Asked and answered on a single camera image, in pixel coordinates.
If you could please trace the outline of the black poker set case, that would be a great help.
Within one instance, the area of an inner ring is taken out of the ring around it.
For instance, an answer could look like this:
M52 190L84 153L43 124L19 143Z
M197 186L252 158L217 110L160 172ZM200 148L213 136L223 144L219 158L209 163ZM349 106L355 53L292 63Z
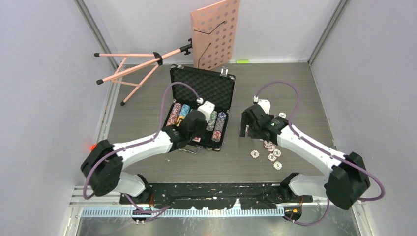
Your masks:
M230 116L230 108L233 99L236 77L228 73L228 68L223 67L221 72L193 68L180 64L173 64L170 67L172 82L182 82L192 87L203 99L215 105L215 111L227 114L223 127L222 136L219 142L214 142L213 131L205 130L200 136L200 142L190 141L188 144L197 148L204 148L212 151L221 151L224 136Z

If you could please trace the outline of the red white chip stack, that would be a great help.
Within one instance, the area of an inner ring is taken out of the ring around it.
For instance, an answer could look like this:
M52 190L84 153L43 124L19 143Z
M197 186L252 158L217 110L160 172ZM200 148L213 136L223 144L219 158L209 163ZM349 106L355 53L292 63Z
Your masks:
M172 107L166 126L176 124L178 116L180 114L182 105L180 103L175 103Z

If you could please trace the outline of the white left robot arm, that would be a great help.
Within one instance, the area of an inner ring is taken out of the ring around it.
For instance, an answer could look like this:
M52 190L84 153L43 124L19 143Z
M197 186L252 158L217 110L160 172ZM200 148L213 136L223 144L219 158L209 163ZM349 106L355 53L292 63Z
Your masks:
M178 125L163 127L159 132L124 144L100 141L81 164L86 183L96 196L112 191L128 194L138 203L146 203L151 191L140 175L124 172L128 166L158 154L185 147L206 129L210 113L193 110Z

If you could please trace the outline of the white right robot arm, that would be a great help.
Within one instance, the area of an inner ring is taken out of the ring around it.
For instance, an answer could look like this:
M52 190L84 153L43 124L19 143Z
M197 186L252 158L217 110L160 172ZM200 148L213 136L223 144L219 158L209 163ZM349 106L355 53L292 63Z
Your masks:
M348 210L370 187L359 154L333 150L305 135L287 119L267 114L259 104L242 112L239 135L262 139L290 150L322 173L322 176L292 173L286 177L280 183L280 190L281 197L288 202L310 195L328 198L340 209Z

